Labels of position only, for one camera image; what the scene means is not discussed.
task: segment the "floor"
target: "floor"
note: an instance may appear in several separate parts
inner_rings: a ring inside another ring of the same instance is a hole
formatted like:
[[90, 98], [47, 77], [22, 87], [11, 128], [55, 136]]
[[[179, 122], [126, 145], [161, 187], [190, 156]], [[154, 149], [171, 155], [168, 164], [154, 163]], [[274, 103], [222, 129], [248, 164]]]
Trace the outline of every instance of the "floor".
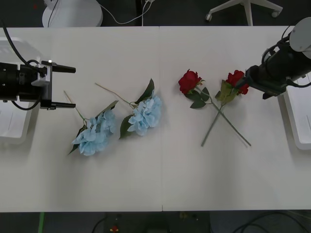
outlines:
[[[213, 14], [211, 22], [205, 21], [210, 9], [227, 0], [156, 0], [144, 16], [145, 26], [243, 26], [247, 25], [244, 7], [236, 5]], [[136, 17], [135, 0], [98, 0], [119, 22]], [[311, 15], [310, 0], [271, 0], [283, 7], [277, 18], [271, 17], [272, 10], [252, 5], [255, 26], [289, 25]], [[0, 13], [7, 27], [42, 27], [41, 17], [45, 9], [43, 0], [2, 1]], [[102, 26], [119, 26], [104, 11]]]
[[[135, 0], [98, 0], [116, 17], [119, 22], [126, 22], [136, 17]], [[233, 6], [213, 14], [211, 22], [205, 21], [208, 11], [227, 0], [156, 0], [150, 11], [144, 16], [145, 26], [246, 26], [244, 8]], [[271, 10], [253, 5], [255, 26], [293, 25], [302, 17], [311, 16], [311, 0], [271, 0], [281, 5], [283, 11], [278, 18], [271, 17]], [[0, 15], [7, 27], [42, 27], [41, 17], [45, 5], [43, 0], [7, 0], [1, 2]], [[103, 11], [102, 26], [119, 26], [112, 17]], [[191, 213], [46, 213], [44, 233], [90, 233], [95, 223], [107, 217], [104, 224], [99, 224], [94, 233], [109, 232], [117, 223], [120, 232], [140, 233], [147, 226], [169, 226], [177, 233], [231, 233], [234, 229], [263, 211], [215, 211]], [[311, 211], [286, 212], [294, 216], [311, 231]], [[37, 232], [39, 213], [1, 213], [0, 232], [34, 233]], [[258, 222], [270, 233], [304, 232], [291, 219], [285, 216], [269, 216]], [[264, 232], [256, 226], [249, 227], [246, 233]]]

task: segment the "rose leaf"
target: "rose leaf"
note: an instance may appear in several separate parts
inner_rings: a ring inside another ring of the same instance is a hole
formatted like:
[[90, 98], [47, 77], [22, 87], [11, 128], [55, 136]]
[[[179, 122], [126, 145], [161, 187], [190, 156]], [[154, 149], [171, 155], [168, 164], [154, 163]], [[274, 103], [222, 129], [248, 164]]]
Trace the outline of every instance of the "rose leaf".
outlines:
[[192, 91], [191, 94], [185, 94], [185, 97], [187, 97], [190, 100], [196, 101], [196, 100], [201, 100], [200, 93], [197, 91]]
[[206, 103], [203, 100], [196, 100], [195, 102], [193, 102], [190, 108], [193, 108], [193, 109], [203, 108], [205, 105]]

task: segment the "gray carpet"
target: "gray carpet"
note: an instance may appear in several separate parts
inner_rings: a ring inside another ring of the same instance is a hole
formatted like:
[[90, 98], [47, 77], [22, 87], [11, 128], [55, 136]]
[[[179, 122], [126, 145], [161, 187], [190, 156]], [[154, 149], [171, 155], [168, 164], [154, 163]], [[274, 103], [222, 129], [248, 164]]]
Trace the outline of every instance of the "gray carpet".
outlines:
[[[98, 0], [119, 22], [136, 17], [135, 0]], [[213, 14], [211, 22], [205, 21], [210, 9], [226, 0], [156, 0], [144, 16], [145, 26], [214, 26], [247, 25], [244, 7], [237, 5]], [[272, 10], [252, 5], [255, 26], [289, 25], [297, 19], [311, 16], [310, 0], [271, 0], [283, 7], [277, 18]], [[7, 0], [1, 2], [0, 13], [8, 27], [42, 27], [43, 0]], [[119, 26], [105, 11], [102, 26]], [[124, 26], [134, 26], [131, 22]]]

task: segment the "white mount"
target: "white mount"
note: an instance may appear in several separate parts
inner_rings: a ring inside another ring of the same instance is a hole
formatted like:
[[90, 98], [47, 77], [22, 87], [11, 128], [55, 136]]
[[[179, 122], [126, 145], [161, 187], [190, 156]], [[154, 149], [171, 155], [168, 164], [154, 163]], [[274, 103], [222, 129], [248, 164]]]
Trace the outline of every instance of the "white mount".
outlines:
[[[43, 13], [42, 24], [45, 28], [56, 2], [48, 3]], [[49, 27], [100, 27], [102, 21], [103, 12], [96, 0], [58, 0]]]
[[311, 59], [311, 17], [301, 20], [292, 30], [290, 46]]

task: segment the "light blue flower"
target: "light blue flower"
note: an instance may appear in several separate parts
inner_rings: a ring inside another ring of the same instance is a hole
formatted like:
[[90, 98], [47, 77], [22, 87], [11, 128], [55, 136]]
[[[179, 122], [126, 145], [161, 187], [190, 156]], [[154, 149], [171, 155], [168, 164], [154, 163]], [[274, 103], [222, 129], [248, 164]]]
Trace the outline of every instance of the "light blue flower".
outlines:
[[145, 107], [144, 102], [140, 102], [138, 108], [133, 110], [133, 116], [128, 120], [130, 124], [132, 124], [129, 128], [129, 132], [136, 131], [136, 133], [140, 136], [144, 136], [147, 133], [147, 129], [149, 127], [146, 119], [142, 115], [142, 111]]
[[111, 110], [105, 111], [104, 114], [99, 115], [98, 119], [101, 123], [101, 132], [109, 130], [110, 132], [114, 133], [116, 131], [116, 116]]
[[149, 127], [156, 127], [161, 118], [161, 105], [161, 99], [154, 95], [151, 99], [140, 102], [138, 108], [133, 110], [133, 116], [128, 121], [132, 124], [128, 131], [136, 131], [138, 135], [144, 136]]
[[145, 103], [146, 108], [143, 110], [143, 117], [150, 127], [156, 127], [161, 118], [162, 101], [158, 96], [153, 96], [152, 99], [146, 100]]
[[97, 118], [91, 118], [72, 144], [79, 144], [80, 153], [89, 156], [95, 152], [103, 151], [108, 145], [108, 138], [115, 129], [115, 115], [106, 111]]

